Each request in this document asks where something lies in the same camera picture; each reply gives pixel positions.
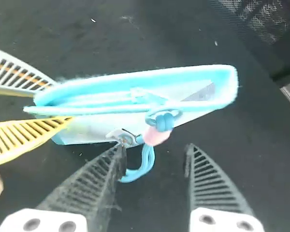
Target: black surface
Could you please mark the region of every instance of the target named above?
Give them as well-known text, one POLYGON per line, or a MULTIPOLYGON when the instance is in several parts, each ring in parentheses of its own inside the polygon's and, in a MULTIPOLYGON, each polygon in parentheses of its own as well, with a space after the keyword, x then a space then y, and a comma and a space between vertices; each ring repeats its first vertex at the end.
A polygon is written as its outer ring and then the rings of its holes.
MULTIPOLYGON (((241 86, 236 102, 175 129, 155 148, 154 169, 118 186, 121 211, 114 209, 109 232, 188 231, 182 162, 189 143, 222 167, 268 232, 290 232, 290 103, 206 0, 2 0, 0 49, 57 80, 234 65, 241 86)), ((30 118, 21 113, 28 104, 30 99, 0 97, 0 120, 30 118)), ((0 222, 9 213, 35 207, 85 159, 109 147, 48 142, 0 166, 5 183, 0 222)), ((128 160, 130 167, 139 164, 139 147, 128 151, 128 160)))

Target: light blue pouch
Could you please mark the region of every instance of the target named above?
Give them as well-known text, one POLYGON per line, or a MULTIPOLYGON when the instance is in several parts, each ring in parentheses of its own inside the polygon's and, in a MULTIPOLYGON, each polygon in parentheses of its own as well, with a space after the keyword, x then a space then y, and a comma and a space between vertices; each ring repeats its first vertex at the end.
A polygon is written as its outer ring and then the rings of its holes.
POLYGON ((123 132, 137 136, 161 113, 177 127, 234 101, 237 71, 230 65, 204 65, 123 73, 68 81, 38 92, 40 116, 74 116, 54 142, 62 145, 117 141, 123 132))

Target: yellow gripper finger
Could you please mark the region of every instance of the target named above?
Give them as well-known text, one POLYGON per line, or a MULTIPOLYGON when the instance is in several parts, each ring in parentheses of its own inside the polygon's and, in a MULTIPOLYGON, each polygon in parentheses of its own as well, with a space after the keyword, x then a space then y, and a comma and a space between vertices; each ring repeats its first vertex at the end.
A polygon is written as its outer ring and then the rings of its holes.
POLYGON ((44 144, 72 121, 72 117, 0 122, 0 165, 44 144))

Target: blue cord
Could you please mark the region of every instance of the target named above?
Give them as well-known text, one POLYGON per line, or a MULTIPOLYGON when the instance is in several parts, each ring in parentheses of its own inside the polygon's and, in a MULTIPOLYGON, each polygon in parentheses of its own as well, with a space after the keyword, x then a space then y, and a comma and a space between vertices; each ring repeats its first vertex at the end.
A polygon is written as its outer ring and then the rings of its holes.
MULTIPOLYGON (((174 120, 175 118, 171 113, 165 113, 163 115, 158 115, 156 117, 156 120, 152 119, 151 125, 155 126, 157 131, 159 132, 171 131, 174 128, 174 120)), ((138 144, 144 143, 141 135, 136 138, 136 141, 138 144)), ((127 169, 126 175, 120 179, 120 182, 129 183, 140 178, 153 168, 154 163, 155 163, 154 148, 152 146, 144 144, 142 149, 142 163, 140 168, 137 170, 127 169)))

